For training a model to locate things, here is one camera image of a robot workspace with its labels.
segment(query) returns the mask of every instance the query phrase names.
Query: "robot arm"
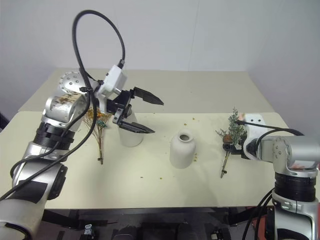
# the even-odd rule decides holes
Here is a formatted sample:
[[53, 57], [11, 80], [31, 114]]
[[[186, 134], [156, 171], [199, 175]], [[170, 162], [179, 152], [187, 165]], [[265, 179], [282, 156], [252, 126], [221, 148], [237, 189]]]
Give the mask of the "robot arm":
[[[126, 117], [131, 111], [130, 100], [141, 97], [153, 104], [163, 105], [163, 102], [152, 93], [137, 87], [130, 91], [123, 90], [126, 77], [121, 71], [114, 73], [114, 69], [119, 68], [113, 66], [103, 82], [90, 80], [92, 88], [96, 89], [95, 97], [99, 99], [100, 110], [112, 113], [113, 122], [120, 128], [135, 133], [154, 133], [153, 130], [136, 122], [126, 122]], [[61, 135], [86, 109], [88, 96], [83, 92], [84, 88], [85, 82], [79, 72], [68, 72], [60, 78], [57, 90], [46, 101], [40, 126], [34, 140], [28, 144], [23, 159], [47, 153], [57, 141], [60, 141], [60, 144], [45, 157], [19, 164], [13, 171], [13, 187], [69, 151], [81, 119], [72, 125], [64, 137]], [[112, 93], [118, 96], [110, 99]], [[59, 196], [66, 180], [67, 170], [68, 168], [62, 163], [56, 164], [0, 201], [0, 240], [21, 240], [24, 237], [32, 239], [37, 232], [47, 200]]]
[[[246, 121], [265, 125], [259, 114], [246, 114]], [[318, 199], [316, 198], [319, 143], [306, 136], [266, 136], [266, 128], [246, 125], [245, 155], [252, 160], [273, 164], [275, 185], [274, 239], [318, 239]]]

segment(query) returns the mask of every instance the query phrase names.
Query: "white vase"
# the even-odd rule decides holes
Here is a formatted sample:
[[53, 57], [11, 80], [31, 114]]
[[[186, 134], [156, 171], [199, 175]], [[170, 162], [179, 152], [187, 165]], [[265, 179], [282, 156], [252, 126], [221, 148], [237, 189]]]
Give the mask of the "white vase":
[[[131, 114], [127, 118], [125, 118], [124, 121], [127, 123], [138, 123], [136, 115], [133, 111], [131, 111]], [[132, 131], [124, 130], [120, 127], [118, 127], [118, 131], [121, 144], [125, 147], [135, 147], [139, 145], [144, 139], [144, 133], [135, 133]]]
[[196, 142], [191, 131], [188, 129], [182, 129], [171, 140], [171, 164], [178, 169], [185, 169], [192, 163], [195, 150]]

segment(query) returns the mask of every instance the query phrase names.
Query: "white wall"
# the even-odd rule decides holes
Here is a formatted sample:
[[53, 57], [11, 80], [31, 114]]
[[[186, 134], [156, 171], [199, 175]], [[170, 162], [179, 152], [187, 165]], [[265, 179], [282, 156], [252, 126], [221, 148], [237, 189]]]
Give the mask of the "white wall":
[[[249, 71], [290, 127], [320, 136], [318, 0], [0, 0], [0, 5], [0, 111], [9, 118], [56, 67], [77, 67], [72, 21], [81, 10], [94, 9], [118, 26], [127, 69]], [[78, 42], [88, 68], [109, 68], [119, 60], [116, 35], [95, 16], [80, 21]]]
[[[77, 67], [71, 26], [94, 9], [118, 26], [127, 69], [246, 71], [281, 0], [0, 0], [0, 111], [11, 118], [56, 67]], [[120, 45], [95, 16], [79, 23], [86, 67], [109, 68]]]
[[320, 139], [320, 1], [284, 1], [248, 70], [290, 127]]

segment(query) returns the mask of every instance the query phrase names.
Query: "small plant sprig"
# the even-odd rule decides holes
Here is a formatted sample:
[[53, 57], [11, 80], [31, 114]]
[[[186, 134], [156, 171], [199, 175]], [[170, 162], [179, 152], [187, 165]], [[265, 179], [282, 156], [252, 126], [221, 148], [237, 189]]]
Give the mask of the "small plant sprig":
[[[95, 140], [98, 143], [98, 147], [99, 147], [98, 161], [100, 161], [101, 164], [104, 164], [104, 159], [102, 154], [104, 128], [107, 127], [107, 122], [111, 116], [112, 116], [111, 113], [104, 114], [104, 113], [101, 113], [99, 109], [97, 109], [97, 119], [96, 119], [96, 123], [93, 129], [92, 135], [94, 136]], [[90, 107], [83, 118], [83, 122], [89, 129], [92, 125], [93, 119], [94, 119], [94, 110], [92, 109], [92, 107]]]
[[236, 121], [239, 118], [239, 111], [234, 107], [232, 114], [229, 116], [229, 128], [228, 130], [220, 129], [215, 131], [222, 139], [223, 142], [232, 142], [233, 145], [237, 145], [246, 131], [242, 125], [238, 125]]

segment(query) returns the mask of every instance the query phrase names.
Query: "vase opening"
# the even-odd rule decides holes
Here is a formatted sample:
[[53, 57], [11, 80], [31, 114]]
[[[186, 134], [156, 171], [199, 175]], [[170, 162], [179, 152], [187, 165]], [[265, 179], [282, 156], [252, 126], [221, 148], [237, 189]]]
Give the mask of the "vase opening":
[[189, 141], [190, 140], [190, 137], [188, 136], [188, 135], [186, 135], [186, 134], [181, 134], [180, 135], [180, 139], [182, 140], [182, 141]]

